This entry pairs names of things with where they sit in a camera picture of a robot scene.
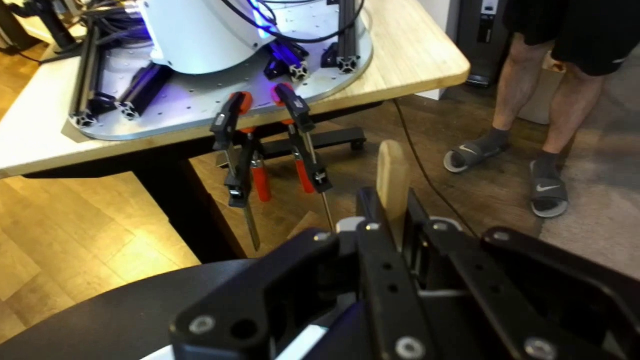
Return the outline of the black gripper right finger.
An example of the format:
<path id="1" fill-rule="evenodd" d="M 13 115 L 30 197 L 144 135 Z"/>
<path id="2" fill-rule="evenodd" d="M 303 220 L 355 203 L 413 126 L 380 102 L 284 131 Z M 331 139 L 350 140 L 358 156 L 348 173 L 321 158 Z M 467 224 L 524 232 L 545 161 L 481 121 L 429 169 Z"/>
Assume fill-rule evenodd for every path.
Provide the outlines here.
<path id="1" fill-rule="evenodd" d="M 405 256 L 425 293 L 458 291 L 513 360 L 640 360 L 640 282 L 494 226 L 481 238 L 407 210 Z"/>

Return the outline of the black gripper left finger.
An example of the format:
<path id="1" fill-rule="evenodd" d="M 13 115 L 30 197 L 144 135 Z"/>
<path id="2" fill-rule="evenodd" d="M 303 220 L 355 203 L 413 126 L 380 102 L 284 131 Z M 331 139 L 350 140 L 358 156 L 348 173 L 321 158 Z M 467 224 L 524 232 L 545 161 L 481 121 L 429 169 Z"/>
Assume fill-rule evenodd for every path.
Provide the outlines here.
<path id="1" fill-rule="evenodd" d="M 268 360 L 274 344 L 347 294 L 365 312 L 366 347 L 379 360 L 431 358 L 422 302 L 372 189 L 356 195 L 343 230 L 304 230 L 178 312 L 174 358 Z"/>

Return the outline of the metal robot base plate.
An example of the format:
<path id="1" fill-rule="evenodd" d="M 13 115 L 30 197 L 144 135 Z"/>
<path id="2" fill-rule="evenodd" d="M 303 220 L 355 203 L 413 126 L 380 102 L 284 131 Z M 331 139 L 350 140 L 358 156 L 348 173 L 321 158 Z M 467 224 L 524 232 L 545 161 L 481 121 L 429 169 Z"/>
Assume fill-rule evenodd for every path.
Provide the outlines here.
<path id="1" fill-rule="evenodd" d="M 365 0 L 139 0 L 144 40 L 83 59 L 88 95 L 68 125 L 95 140 L 139 140 L 206 126 L 236 93 L 252 113 L 288 85 L 306 100 L 352 85 L 372 60 Z"/>

